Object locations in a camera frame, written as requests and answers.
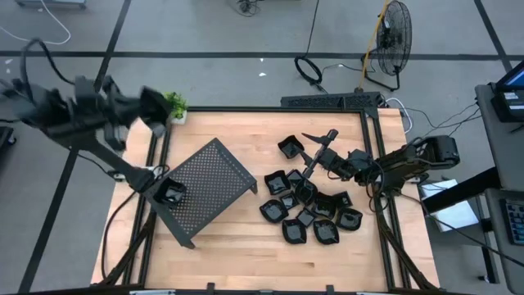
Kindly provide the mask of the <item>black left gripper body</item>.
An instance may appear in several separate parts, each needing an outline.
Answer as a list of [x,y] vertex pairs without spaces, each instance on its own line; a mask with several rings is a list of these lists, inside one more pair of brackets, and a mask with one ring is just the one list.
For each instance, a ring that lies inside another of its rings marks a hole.
[[124,96],[110,75],[102,81],[102,92],[104,95],[95,90],[91,79],[75,77],[75,130],[103,129],[104,139],[111,148],[126,148],[140,102]]

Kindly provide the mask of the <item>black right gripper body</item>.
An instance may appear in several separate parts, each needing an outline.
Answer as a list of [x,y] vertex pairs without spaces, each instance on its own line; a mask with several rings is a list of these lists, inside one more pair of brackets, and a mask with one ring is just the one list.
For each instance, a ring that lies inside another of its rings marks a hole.
[[339,177],[348,177],[349,162],[329,148],[331,142],[337,137],[338,131],[330,129],[326,135],[327,144],[319,144],[320,148],[313,157],[314,162],[311,165],[305,165],[305,177],[310,177],[313,174],[317,164],[320,164],[327,171],[332,171]]

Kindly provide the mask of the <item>black round plate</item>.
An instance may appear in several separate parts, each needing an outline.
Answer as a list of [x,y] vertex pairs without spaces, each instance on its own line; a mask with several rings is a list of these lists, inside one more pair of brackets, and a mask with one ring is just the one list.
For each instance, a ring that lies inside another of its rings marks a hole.
[[317,197],[318,189],[308,179],[301,180],[295,187],[295,195],[305,206],[309,206]]

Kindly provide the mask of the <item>black leaf-shaped plate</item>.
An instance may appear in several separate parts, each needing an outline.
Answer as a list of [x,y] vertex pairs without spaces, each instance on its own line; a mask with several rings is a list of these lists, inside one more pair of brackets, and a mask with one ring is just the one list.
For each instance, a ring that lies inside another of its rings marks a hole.
[[337,213],[335,225],[341,229],[356,231],[360,228],[363,214],[349,207],[341,208]]
[[330,220],[316,220],[313,223],[316,239],[323,245],[340,242],[339,233],[335,224]]
[[307,242],[306,227],[297,219],[282,222],[282,234],[290,244],[303,244]]
[[270,223],[279,223],[288,217],[287,208],[275,199],[268,200],[260,206],[260,213]]

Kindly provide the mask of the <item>green plant in white pot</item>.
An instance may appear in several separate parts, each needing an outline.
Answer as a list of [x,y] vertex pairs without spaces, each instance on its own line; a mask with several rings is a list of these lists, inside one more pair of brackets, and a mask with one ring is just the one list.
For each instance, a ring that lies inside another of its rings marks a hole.
[[187,120],[187,100],[183,96],[176,92],[164,93],[166,101],[171,105],[171,118],[172,123],[176,125],[184,125]]

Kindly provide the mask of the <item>black perforated electronics box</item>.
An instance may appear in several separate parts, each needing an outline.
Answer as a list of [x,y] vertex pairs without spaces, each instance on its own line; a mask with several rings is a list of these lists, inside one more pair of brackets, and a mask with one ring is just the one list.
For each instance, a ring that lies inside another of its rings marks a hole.
[[282,97],[280,103],[282,107],[363,111],[377,119],[377,109],[383,99],[379,92],[334,93]]

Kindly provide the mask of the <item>black perforated metal shelf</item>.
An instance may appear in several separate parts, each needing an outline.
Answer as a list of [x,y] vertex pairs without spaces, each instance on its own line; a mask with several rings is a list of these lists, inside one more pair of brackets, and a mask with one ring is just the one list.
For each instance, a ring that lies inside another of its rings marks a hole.
[[[153,198],[166,178],[187,187],[177,206],[166,206]],[[258,193],[254,176],[218,138],[213,138],[143,195],[180,246],[193,249],[192,238],[247,191]]]

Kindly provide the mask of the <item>grey cart base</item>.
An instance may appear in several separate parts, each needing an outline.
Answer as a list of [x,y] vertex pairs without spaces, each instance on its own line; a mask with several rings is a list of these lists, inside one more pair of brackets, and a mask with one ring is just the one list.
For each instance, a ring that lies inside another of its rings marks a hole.
[[78,7],[87,8],[87,0],[13,0],[20,7],[26,5],[46,5],[47,7]]

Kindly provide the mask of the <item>black floor fan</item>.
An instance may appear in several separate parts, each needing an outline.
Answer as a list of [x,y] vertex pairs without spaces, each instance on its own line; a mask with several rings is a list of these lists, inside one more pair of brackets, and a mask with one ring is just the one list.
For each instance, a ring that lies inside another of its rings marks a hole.
[[390,92],[400,88],[400,72],[406,67],[412,48],[412,21],[409,9],[400,0],[390,0],[386,9],[379,15],[377,32],[375,34],[376,47],[361,57],[362,65],[368,60],[377,60],[380,70],[389,76],[395,77],[396,86],[388,86],[372,79],[368,70],[364,71],[364,78],[379,85]]

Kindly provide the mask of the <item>white box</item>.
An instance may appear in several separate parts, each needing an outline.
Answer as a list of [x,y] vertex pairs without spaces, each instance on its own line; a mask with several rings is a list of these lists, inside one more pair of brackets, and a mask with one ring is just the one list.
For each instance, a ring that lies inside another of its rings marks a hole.
[[[426,201],[430,197],[440,193],[447,188],[457,185],[456,179],[443,180],[435,184],[423,184],[420,186],[422,191],[422,200]],[[441,233],[451,231],[452,228],[460,229],[470,225],[477,225],[479,220],[475,215],[468,201],[456,203],[440,211],[431,214],[437,218],[435,224]]]

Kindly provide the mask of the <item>black beam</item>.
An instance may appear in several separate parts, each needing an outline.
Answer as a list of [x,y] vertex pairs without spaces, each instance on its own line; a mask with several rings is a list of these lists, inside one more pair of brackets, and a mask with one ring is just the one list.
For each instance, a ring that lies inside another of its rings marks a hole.
[[501,188],[499,173],[495,167],[426,198],[422,204],[427,213],[433,213],[484,193],[488,188]]

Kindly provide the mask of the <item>grey desk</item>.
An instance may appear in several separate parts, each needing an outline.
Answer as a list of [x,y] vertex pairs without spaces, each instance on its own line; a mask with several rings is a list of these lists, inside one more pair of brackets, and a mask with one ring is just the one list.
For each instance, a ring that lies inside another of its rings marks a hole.
[[475,94],[501,186],[524,192],[524,122],[501,122],[492,106],[490,85],[479,84]]
[[524,202],[524,192],[488,188],[485,195],[499,251],[520,262],[518,264],[500,257],[508,290],[513,294],[524,295],[524,246],[510,243],[501,207],[501,201],[504,199]]

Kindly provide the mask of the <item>black desk leg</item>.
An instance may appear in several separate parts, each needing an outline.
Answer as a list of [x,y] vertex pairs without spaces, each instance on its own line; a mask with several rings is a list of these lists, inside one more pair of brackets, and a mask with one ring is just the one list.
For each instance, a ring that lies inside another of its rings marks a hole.
[[[482,195],[475,197],[477,210],[479,215],[479,224],[481,226],[481,231],[485,240],[485,244],[490,247],[490,236],[489,233],[493,231],[493,226],[489,216],[484,212],[482,207]],[[486,247],[481,248],[482,256],[485,263],[486,274],[483,277],[480,277],[480,280],[486,281],[488,284],[499,284],[500,278],[495,264],[495,255]]]

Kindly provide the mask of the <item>black monitor with blue screen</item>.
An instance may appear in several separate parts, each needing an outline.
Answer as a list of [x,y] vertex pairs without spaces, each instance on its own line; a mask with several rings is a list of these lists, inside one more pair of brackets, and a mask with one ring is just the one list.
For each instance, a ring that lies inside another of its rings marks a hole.
[[491,104],[501,122],[524,122],[524,61],[495,84]]

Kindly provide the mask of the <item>black keyboard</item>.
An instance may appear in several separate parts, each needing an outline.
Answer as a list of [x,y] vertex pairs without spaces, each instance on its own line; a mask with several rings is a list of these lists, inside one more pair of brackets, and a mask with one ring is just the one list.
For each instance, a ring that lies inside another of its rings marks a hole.
[[510,243],[524,246],[524,202],[504,199],[501,207]]

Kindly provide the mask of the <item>black aluminium table frame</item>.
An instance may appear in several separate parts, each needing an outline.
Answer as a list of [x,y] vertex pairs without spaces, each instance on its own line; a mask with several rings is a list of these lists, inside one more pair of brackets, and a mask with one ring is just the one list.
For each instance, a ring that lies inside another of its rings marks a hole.
[[175,125],[166,138],[155,138],[142,123],[129,131],[124,159],[141,165],[147,158],[176,167],[211,139],[223,145],[256,178],[258,189],[239,197],[193,238],[194,248],[179,245],[163,222],[157,221],[150,250],[139,249],[125,284],[145,288],[222,290],[381,292],[389,283],[403,284],[396,254],[382,256],[382,239],[368,195],[353,182],[341,182],[316,169],[314,183],[323,193],[347,191],[364,218],[355,232],[342,231],[338,244],[324,246],[310,235],[302,245],[291,245],[280,226],[267,222],[260,205],[268,200],[264,177],[276,170],[302,169],[299,158],[288,160],[278,142],[295,135],[308,152],[308,140],[330,129],[338,131],[332,148],[346,155],[370,145],[374,153],[392,152],[406,142],[400,113],[381,109],[361,129],[356,113],[287,110],[280,107],[194,107],[184,125]]

